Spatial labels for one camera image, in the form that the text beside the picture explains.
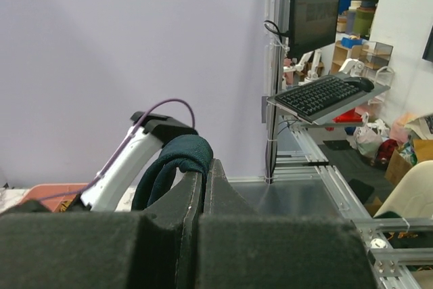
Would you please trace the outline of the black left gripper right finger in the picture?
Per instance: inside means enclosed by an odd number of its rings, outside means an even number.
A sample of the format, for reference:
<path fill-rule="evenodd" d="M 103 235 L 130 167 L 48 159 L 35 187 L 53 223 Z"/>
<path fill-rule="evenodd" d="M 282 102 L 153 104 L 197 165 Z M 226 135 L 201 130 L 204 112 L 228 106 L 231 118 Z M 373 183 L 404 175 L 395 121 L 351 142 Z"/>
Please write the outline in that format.
<path fill-rule="evenodd" d="M 258 212 L 228 182 L 220 160 L 213 159 L 206 180 L 205 215 L 257 215 Z"/>

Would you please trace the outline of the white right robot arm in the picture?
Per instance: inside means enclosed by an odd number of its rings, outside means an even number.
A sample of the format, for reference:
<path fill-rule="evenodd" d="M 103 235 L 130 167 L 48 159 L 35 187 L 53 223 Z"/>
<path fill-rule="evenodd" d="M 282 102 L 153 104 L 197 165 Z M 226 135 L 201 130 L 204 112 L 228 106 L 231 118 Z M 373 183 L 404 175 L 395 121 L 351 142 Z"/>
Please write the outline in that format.
<path fill-rule="evenodd" d="M 136 112 L 133 126 L 96 180 L 81 190 L 79 200 L 91 211 L 114 211 L 150 158 L 180 135 L 198 132 L 173 117 Z"/>

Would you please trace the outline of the dark green necktie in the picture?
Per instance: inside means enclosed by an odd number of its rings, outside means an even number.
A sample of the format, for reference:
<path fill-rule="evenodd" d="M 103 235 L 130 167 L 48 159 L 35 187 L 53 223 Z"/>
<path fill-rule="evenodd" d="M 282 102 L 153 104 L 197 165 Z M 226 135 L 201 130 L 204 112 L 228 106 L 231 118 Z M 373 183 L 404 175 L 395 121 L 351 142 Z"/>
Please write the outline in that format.
<path fill-rule="evenodd" d="M 172 139 L 140 179 L 131 209 L 144 210 L 159 200 L 171 189 L 177 171 L 206 176 L 213 157 L 210 144 L 199 135 L 180 135 Z"/>

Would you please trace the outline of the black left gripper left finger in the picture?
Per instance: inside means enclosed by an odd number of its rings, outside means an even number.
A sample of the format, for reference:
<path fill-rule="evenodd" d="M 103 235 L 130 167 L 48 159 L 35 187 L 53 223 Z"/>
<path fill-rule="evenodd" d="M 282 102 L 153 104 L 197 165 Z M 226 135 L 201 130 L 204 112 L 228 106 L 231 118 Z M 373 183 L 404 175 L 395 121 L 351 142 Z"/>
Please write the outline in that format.
<path fill-rule="evenodd" d="M 202 175 L 188 172 L 143 211 L 145 288 L 192 288 L 198 219 L 204 208 Z"/>

